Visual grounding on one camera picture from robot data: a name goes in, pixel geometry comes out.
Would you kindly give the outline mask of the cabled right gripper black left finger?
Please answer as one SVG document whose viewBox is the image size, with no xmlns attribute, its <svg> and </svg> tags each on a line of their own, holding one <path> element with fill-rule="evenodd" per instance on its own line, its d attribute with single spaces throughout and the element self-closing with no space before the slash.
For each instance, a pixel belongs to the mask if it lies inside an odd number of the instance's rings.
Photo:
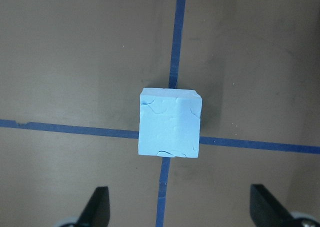
<svg viewBox="0 0 320 227">
<path fill-rule="evenodd" d="M 111 218 L 109 188 L 97 187 L 76 222 L 77 227 L 107 227 Z"/>
</svg>

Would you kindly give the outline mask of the cabled right gripper black right finger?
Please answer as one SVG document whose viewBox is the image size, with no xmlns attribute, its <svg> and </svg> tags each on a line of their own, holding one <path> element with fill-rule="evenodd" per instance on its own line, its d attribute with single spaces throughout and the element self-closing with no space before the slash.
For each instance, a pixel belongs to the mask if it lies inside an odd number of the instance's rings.
<svg viewBox="0 0 320 227">
<path fill-rule="evenodd" d="M 299 227 L 295 219 L 263 184 L 250 186 L 250 217 L 256 227 Z"/>
</svg>

